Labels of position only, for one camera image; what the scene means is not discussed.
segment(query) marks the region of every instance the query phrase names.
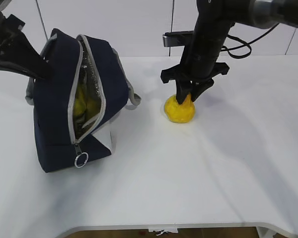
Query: metal ring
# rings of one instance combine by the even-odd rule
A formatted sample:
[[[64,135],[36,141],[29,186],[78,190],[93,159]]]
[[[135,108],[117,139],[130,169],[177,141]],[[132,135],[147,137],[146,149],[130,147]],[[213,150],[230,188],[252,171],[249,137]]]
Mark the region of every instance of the metal ring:
[[[84,163],[83,163],[82,165],[77,165],[77,161],[78,161],[78,159],[80,158],[80,156],[82,156],[82,155],[86,155],[86,160],[84,161]],[[87,154],[86,152],[83,152],[83,153],[81,153],[80,155],[77,155],[77,156],[76,156],[74,165],[75,165],[76,168],[81,168],[81,167],[83,167],[84,165],[86,165],[87,161],[88,161],[88,154]]]

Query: floor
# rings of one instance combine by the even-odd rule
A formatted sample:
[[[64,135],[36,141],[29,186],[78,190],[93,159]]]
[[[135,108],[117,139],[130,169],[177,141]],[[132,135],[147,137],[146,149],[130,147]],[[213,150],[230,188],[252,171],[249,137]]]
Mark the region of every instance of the floor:
[[[178,234],[164,234],[168,238],[259,238],[256,228],[204,228],[180,229]],[[74,233],[67,238],[155,238],[148,230],[123,231],[84,231]],[[274,238],[285,238],[276,235]]]

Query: zipper pull ring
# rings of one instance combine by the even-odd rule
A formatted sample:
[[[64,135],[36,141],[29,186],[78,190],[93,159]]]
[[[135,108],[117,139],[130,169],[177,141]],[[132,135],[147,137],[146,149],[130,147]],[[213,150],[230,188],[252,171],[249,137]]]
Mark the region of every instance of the zipper pull ring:
[[[75,147],[75,151],[76,151],[76,158],[75,158],[75,161],[74,161],[74,165],[75,165],[76,168],[82,168],[84,165],[86,165],[86,163],[88,161],[88,154],[86,152],[81,151],[80,146],[79,146],[78,143],[75,143],[74,147]],[[78,165],[77,162],[78,162],[78,159],[81,156],[85,156],[86,159],[84,160],[84,162],[82,164]]]

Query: silver zipper trim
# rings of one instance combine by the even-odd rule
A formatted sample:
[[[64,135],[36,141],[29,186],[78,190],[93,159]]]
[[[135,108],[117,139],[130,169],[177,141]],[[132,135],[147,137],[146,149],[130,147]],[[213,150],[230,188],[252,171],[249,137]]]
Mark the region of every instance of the silver zipper trim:
[[[68,105],[68,124],[69,124],[70,139],[72,144],[78,143],[75,137],[73,114],[74,114],[74,102],[75,102],[76,88],[78,84],[79,71],[80,71],[81,62],[83,60],[83,47],[81,46],[80,42],[78,42],[78,44],[79,44],[79,57],[78,57],[76,72],[74,76],[74,81],[73,81],[73,85],[70,93],[69,105]]]
[[[94,121],[96,121],[96,119],[99,117],[99,114],[96,114],[95,116],[93,116],[91,119],[89,119],[87,122],[84,123],[84,125],[81,128],[85,128],[88,125],[92,124]]]
[[[104,118],[104,115],[105,115],[105,110],[106,110],[106,98],[105,98],[105,93],[104,93],[104,90],[103,90],[103,86],[102,86],[102,83],[101,83],[101,80],[100,80],[100,75],[99,75],[99,72],[98,72],[98,69],[96,67],[96,63],[95,63],[95,60],[94,60],[94,56],[91,52],[91,48],[89,46],[89,43],[88,43],[88,39],[84,36],[84,35],[78,35],[78,37],[81,37],[85,43],[85,47],[87,49],[87,52],[88,52],[88,55],[91,59],[91,63],[93,65],[93,70],[95,71],[95,74],[96,74],[96,78],[98,80],[98,86],[99,86],[99,94],[100,94],[100,99],[101,99],[101,106],[100,106],[100,112],[99,112],[99,117],[97,118],[97,120],[95,121],[94,125],[87,131],[85,132],[77,141],[76,143],[80,143],[85,137],[87,137],[93,130],[95,130],[95,128],[99,125],[99,123],[101,122],[101,120]]]

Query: yellow sponge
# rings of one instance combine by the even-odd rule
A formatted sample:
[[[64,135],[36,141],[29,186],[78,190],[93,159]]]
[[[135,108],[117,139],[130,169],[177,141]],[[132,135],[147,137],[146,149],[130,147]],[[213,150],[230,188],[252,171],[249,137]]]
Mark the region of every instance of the yellow sponge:
[[[195,114],[194,103],[191,101],[191,94],[184,100],[183,104],[178,104],[175,95],[170,97],[164,104],[164,112],[170,121],[175,123],[188,123]]]

